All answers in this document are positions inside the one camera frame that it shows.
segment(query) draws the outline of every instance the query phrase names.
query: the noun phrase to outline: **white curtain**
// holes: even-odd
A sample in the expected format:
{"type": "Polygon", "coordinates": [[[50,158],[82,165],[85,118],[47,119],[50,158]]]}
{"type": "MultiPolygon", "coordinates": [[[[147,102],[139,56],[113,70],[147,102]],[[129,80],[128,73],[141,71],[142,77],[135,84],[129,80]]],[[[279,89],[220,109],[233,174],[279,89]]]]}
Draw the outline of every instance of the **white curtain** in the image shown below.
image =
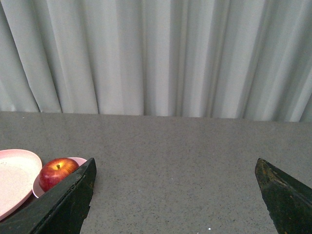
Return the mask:
{"type": "Polygon", "coordinates": [[[0,110],[312,121],[311,0],[1,0],[0,110]]]}

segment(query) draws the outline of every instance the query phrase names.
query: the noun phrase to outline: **table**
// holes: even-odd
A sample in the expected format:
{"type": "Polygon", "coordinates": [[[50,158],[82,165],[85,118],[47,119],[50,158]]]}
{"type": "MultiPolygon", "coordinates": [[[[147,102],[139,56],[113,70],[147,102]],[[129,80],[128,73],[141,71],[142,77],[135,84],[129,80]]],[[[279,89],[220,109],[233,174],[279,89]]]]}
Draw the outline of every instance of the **table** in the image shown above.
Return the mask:
{"type": "Polygon", "coordinates": [[[311,142],[311,123],[0,112],[0,150],[30,150],[43,164],[95,158],[82,234],[277,233],[256,161],[312,187],[311,142]]]}

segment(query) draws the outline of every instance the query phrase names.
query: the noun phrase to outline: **apple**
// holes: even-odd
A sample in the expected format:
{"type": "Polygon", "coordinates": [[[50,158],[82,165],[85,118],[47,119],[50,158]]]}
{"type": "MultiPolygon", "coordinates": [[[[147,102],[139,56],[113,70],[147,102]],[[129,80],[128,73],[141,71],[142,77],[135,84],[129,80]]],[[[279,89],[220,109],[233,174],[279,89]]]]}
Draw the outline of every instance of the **apple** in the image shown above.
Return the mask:
{"type": "Polygon", "coordinates": [[[79,167],[71,158],[56,158],[43,166],[39,173],[39,186],[44,192],[53,188],[61,180],[79,167]]]}

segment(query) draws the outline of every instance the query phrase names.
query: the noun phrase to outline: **background curtain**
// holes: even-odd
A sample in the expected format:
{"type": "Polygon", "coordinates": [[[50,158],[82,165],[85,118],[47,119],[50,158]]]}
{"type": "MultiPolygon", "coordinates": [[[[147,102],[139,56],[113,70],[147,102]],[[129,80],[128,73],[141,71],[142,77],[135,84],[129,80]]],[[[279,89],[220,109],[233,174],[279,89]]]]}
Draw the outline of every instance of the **background curtain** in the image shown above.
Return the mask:
{"type": "Polygon", "coordinates": [[[0,110],[312,120],[311,0],[1,0],[0,110]]]}

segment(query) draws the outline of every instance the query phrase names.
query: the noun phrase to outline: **plate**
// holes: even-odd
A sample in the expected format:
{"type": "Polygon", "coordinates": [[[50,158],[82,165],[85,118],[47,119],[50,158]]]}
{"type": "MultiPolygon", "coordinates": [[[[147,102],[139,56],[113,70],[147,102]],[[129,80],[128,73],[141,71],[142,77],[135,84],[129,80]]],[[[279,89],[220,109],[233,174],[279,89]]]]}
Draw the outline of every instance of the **plate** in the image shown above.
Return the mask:
{"type": "MultiPolygon", "coordinates": [[[[81,157],[69,157],[69,158],[75,160],[79,166],[81,166],[83,163],[85,163],[87,161],[86,159],[81,158],[81,157]]],[[[39,186],[39,172],[38,172],[37,177],[36,177],[34,184],[33,184],[33,194],[35,195],[36,198],[39,198],[42,195],[44,195],[44,191],[39,186]]]]}
{"type": "Polygon", "coordinates": [[[41,168],[42,162],[33,152],[20,149],[0,151],[0,220],[31,195],[41,168]]]}

